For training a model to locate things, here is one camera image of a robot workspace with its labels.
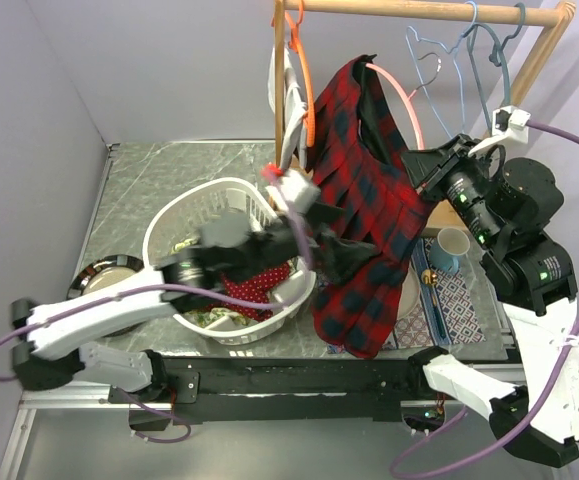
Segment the yellow floral garment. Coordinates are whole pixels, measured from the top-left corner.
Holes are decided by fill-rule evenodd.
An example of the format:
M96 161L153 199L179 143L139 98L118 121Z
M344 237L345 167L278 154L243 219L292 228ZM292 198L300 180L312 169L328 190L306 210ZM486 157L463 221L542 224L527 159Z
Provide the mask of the yellow floral garment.
M195 245L197 243L198 243L197 238L188 237L176 243L172 247L170 253L171 254L178 253L180 250L188 246ZM190 315L193 317L195 323L202 328L209 327L211 324L217 322L219 319L223 317L229 318L232 321L243 319L243 316L240 315L239 313L219 305L207 306L203 307L200 310L191 311Z

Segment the red plaid skirt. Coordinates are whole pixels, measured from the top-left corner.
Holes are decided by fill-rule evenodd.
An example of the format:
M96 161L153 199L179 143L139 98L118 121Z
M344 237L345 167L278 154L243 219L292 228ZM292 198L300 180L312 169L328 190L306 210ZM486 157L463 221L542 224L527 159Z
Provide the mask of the red plaid skirt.
M409 180L407 145L373 60L349 61L319 95L305 167L322 200L344 211L330 226L335 234L377 249L346 284L321 290L312 309L318 336L359 358L375 357L392 333L411 255L435 207Z

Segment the light blue wire hanger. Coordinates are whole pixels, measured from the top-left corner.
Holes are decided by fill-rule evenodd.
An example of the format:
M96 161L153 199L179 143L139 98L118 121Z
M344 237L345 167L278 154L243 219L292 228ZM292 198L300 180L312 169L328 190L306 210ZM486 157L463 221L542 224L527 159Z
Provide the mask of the light blue wire hanger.
M408 25L404 34L418 80L414 92L423 95L447 138L468 130L469 96L477 98L482 113L486 112L486 98L474 55L479 5L476 1L464 4L470 7L470 19L453 40L430 38L413 25Z

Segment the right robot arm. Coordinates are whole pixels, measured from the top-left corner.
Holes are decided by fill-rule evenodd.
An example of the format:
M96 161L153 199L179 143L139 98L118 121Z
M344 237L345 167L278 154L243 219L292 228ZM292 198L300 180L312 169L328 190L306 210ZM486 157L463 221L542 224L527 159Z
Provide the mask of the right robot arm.
M444 393L486 419L495 447L560 468L579 455L579 308L573 262L545 232L563 205L551 170L526 157L502 158L466 136L409 151L403 163L426 200L445 200L482 248L480 261L512 324L523 385L494 379L432 347L409 360L407 387L418 398Z

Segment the red polka dot garment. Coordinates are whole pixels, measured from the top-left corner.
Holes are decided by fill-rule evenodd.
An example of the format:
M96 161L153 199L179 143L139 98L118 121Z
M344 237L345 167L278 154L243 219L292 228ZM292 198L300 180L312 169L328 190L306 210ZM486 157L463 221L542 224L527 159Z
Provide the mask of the red polka dot garment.
M269 303L271 291L287 280L291 273L290 264L284 263L243 282L234 282L225 275L221 279L227 296L251 303ZM257 322L265 321L273 315L271 310L259 310L228 302L221 302L220 306Z

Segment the teal blue hanger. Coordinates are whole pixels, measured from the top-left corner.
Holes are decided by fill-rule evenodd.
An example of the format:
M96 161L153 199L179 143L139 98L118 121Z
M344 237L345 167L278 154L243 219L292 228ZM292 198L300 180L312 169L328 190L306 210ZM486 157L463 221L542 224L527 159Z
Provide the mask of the teal blue hanger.
M487 100L485 98L484 88L482 86L480 74L478 71L477 62L475 59L474 49L477 40L477 33L479 29L485 30L491 40L492 48L488 57L488 61L496 68L501 71L502 81L503 81L503 105L511 104L511 85L510 85L510 74L508 61L505 54L505 49L507 44L514 40L522 31L525 26L526 21L526 6L523 2L518 2L514 5L519 11L519 21L517 22L516 28L513 33L504 37L501 40L495 33L492 27L488 24L473 21L467 29L461 34L462 38L466 41L467 55L470 61L471 70L473 73L476 90L478 93L478 98L484 113L488 111Z

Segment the pink hanger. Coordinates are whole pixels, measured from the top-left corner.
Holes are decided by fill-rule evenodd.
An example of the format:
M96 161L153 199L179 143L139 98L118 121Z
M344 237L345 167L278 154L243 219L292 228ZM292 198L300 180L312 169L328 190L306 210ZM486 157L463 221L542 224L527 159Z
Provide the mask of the pink hanger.
M425 149L425 141L424 141L423 130L422 130L417 112L415 110L415 107L413 106L413 103L412 103L412 99L415 96L415 93L414 92L407 93L404 90L404 88L402 87L402 85L389 72L387 72L382 67L375 65L373 63L367 63L366 67L370 70L373 70L378 75L382 76L396 91L396 93L398 94L398 96L399 96L399 98L400 98L400 100L401 100L401 102L402 102L402 104L405 107L405 110L407 112L410 124L411 124L413 132L414 132L417 149L418 150L424 150Z

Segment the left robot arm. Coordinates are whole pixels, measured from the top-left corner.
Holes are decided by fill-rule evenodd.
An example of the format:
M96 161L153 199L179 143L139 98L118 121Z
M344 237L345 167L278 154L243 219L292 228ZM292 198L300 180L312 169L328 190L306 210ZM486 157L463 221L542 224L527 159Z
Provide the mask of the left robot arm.
M11 357L16 379L26 390L44 391L81 377L136 393L148 402L159 400L169 381L160 354L104 348L97 339L212 303L291 310L310 292L306 278L274 303L238 299L227 293L227 284L250 280L294 258L334 284L349 281L377 250L368 243L340 239L321 223L321 217L335 211L316 204L305 218L291 212L260 230L252 229L245 213L227 211L200 228L196 244L115 285L54 304L15 301L11 309L20 341Z

